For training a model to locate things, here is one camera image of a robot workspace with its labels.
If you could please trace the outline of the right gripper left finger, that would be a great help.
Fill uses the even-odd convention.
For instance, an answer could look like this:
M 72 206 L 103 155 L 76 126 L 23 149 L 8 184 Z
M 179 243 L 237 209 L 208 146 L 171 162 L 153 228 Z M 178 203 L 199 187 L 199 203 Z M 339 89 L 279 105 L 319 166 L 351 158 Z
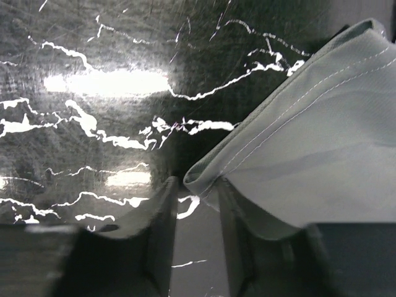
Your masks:
M 81 232 L 53 296 L 168 296 L 178 208 L 170 176 L 138 208 Z

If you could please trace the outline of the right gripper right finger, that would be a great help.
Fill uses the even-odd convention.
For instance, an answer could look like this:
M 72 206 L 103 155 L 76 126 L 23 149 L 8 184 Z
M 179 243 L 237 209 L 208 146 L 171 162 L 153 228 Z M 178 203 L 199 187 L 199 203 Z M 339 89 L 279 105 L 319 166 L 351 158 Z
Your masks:
M 265 239 L 253 227 L 265 212 L 227 179 L 216 188 L 230 296 L 336 296 L 305 232 Z

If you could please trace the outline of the grey t shirt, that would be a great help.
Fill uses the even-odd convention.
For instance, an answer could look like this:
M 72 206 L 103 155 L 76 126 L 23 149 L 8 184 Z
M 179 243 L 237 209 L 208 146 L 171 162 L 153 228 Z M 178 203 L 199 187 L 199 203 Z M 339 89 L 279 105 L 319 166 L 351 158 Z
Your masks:
M 186 173 L 218 207 L 226 178 L 277 240 L 312 222 L 395 221 L 395 45 L 364 20 L 333 37 Z

